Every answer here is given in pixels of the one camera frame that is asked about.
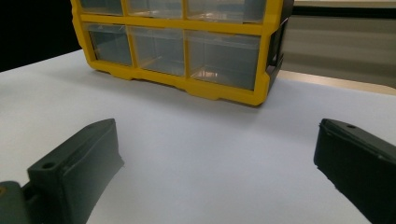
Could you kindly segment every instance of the screw hole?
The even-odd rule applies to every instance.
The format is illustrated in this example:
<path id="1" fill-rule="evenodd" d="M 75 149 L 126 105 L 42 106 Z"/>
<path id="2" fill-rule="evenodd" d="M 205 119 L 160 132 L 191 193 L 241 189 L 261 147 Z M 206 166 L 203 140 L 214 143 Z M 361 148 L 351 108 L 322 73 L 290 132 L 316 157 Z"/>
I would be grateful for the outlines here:
<path id="1" fill-rule="evenodd" d="M 43 166 L 42 166 L 42 168 L 43 169 L 50 169 L 50 168 L 52 168 L 52 167 L 54 167 L 55 166 L 55 163 L 53 163 L 53 162 L 47 162 L 47 163 L 45 163 Z"/>
<path id="2" fill-rule="evenodd" d="M 7 189 L 5 187 L 0 186 L 0 196 L 6 193 Z"/>

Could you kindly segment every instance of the white table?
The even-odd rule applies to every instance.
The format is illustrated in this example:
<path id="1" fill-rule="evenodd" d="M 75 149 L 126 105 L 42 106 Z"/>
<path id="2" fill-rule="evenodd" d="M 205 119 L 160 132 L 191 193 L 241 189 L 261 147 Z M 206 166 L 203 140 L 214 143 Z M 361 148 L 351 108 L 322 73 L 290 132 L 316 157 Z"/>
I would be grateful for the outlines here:
<path id="1" fill-rule="evenodd" d="M 115 118 L 126 161 L 89 223 L 368 223 L 313 163 L 323 118 L 396 145 L 396 96 L 279 78 L 258 108 L 93 71 L 81 51 L 0 74 L 0 181 Z"/>

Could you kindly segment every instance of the plastic drawer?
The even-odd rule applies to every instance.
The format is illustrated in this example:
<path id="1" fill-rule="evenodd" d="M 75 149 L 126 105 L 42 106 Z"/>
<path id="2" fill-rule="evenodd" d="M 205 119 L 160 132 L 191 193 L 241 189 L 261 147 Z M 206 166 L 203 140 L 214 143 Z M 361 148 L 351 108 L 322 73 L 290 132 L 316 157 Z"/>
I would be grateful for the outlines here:
<path id="1" fill-rule="evenodd" d="M 140 68 L 169 75 L 184 75 L 183 31 L 130 27 Z"/>
<path id="2" fill-rule="evenodd" d="M 253 90 L 260 37 L 187 32 L 192 78 Z"/>
<path id="3" fill-rule="evenodd" d="M 188 0 L 190 20 L 262 22 L 266 0 Z"/>
<path id="4" fill-rule="evenodd" d="M 80 0 L 84 12 L 122 16 L 120 0 Z"/>
<path id="5" fill-rule="evenodd" d="M 98 15 L 80 1 L 71 0 L 73 24 L 93 69 L 248 105 L 274 86 L 294 3 L 119 0 L 122 14 Z"/>
<path id="6" fill-rule="evenodd" d="M 132 65 L 128 36 L 124 25 L 86 23 L 96 59 Z"/>
<path id="7" fill-rule="evenodd" d="M 128 0 L 133 16 L 175 19 L 182 17 L 181 0 Z"/>

